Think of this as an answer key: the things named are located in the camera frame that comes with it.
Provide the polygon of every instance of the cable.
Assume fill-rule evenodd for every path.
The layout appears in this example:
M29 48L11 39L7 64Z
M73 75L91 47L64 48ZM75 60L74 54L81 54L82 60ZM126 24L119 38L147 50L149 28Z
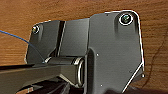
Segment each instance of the cable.
M20 39L20 40L26 42L28 45L30 45L30 46L39 54L40 58L43 60L42 63L45 63L45 59L42 57L41 53L38 51L38 49L37 49L33 44L31 44L30 42L28 42L27 40L25 40L25 39L23 39L23 38L21 38L21 37L19 37L19 36L10 34L10 33L8 33L8 32L2 31L2 30L0 30L0 32L3 33L3 34L10 35L10 36L12 36L12 37L18 38L18 39Z
M165 41L166 41L166 38L167 38L167 34L168 34L168 31L165 32L165 35L164 35L163 42L162 42L161 46L158 48L157 52L156 52L156 53L154 54L154 56L152 57L151 68L150 68L149 76L148 76L147 80L145 81L145 83L142 85L141 88L145 87L145 86L148 84L148 82L149 82L149 80L150 80L150 78L151 78L151 74L152 74L152 70L153 70L153 65L154 65L155 59L157 58L157 56L158 56L160 50L163 48L163 46L164 46L164 44L165 44Z

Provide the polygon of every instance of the silver metal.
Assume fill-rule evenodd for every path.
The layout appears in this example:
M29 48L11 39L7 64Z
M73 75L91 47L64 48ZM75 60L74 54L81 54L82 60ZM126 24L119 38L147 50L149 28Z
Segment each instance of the silver metal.
M81 72L82 72L82 65L83 65L83 63L84 63L84 60L81 60L80 61L80 63L79 63L79 65L78 65L78 71L77 71L77 80L78 80L78 86L79 87L82 87L83 86L83 81L82 81L82 77L83 77L83 75L81 74Z
M125 16L125 15L129 15L129 16L131 17L131 20L130 20L128 23L123 23L123 22L122 22L122 17ZM119 22L120 22L122 25L125 25L125 26L131 24L132 21L133 21L133 17L132 17L131 14L122 14L122 15L120 16L120 18L119 18Z
M37 34L37 33L39 32L39 30L40 30L40 28L39 28L38 25L32 27L32 32L33 32L34 34Z

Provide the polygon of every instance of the screw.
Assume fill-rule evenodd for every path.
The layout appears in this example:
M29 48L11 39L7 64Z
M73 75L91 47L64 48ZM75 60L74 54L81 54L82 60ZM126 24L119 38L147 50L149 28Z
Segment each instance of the screw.
M130 14L123 14L119 21L122 25L129 25L133 20L133 17Z
M33 32L34 34L37 34L37 33L39 32L39 30L40 30L39 26L33 26L33 27L32 27L32 32Z

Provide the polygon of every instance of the metal frame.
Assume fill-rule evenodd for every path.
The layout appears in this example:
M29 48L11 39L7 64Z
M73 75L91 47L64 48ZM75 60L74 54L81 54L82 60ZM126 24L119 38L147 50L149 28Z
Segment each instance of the metal frame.
M127 25L121 24L124 14L131 15ZM108 90L123 93L132 81L143 77L139 16L131 10L38 23L33 27L30 43L39 53L29 46L27 65L2 68L1 94L13 94L55 77L83 88L83 94L103 94ZM65 92L60 94L67 94L69 89L66 84L62 89Z

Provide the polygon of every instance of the gray metal surface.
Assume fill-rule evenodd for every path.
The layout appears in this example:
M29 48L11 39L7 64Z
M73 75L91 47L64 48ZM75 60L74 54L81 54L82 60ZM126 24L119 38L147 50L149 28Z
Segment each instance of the gray metal surface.
M89 18L65 22L59 56L84 56L87 51Z
M48 58L51 52L56 49L59 23L60 21L56 20L36 24L39 26L39 32L37 34L31 33L29 42L38 49L44 59ZM28 46L26 60L27 63L42 63L39 54L31 46Z
M129 25L119 22L124 13L133 17ZM129 85L143 63L138 20L132 11L102 13L90 18L87 94L104 94L110 89L121 93Z
M15 94L22 87L59 76L60 66L0 71L0 93Z

